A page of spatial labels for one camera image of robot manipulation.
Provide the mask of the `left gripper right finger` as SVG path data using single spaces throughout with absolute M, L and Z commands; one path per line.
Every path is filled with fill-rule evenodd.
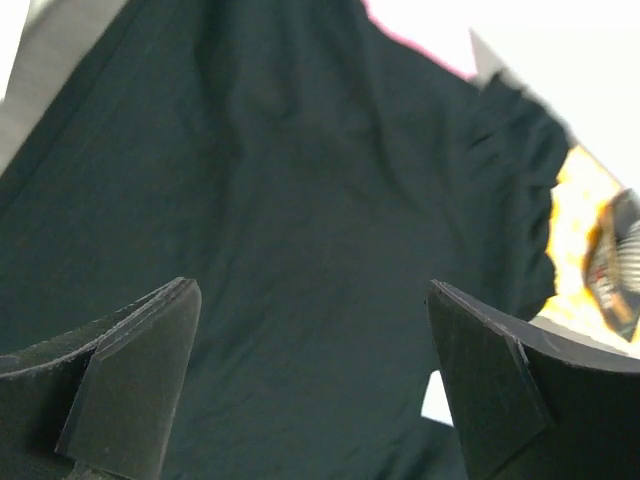
M 471 479 L 639 477 L 639 362 L 500 312 L 443 282 L 432 338 Z

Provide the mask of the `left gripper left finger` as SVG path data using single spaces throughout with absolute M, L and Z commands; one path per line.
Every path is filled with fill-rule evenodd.
M 157 479 L 201 309 L 177 278 L 1 358 L 4 479 Z

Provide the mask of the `orange checkered cloth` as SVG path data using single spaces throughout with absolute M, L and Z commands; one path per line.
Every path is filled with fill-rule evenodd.
M 572 148 L 552 190 L 552 214 L 547 253 L 556 274 L 556 295 L 550 298 L 535 323 L 577 341 L 637 358 L 639 337 L 628 342 L 609 328 L 583 283 L 589 242 L 595 238 L 597 217 L 622 190 L 584 148 Z

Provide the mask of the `black t shirt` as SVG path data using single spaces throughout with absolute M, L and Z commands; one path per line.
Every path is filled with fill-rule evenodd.
M 1 179 L 1 345 L 203 306 L 167 479 L 462 479 L 432 280 L 533 318 L 563 127 L 358 1 L 131 1 Z

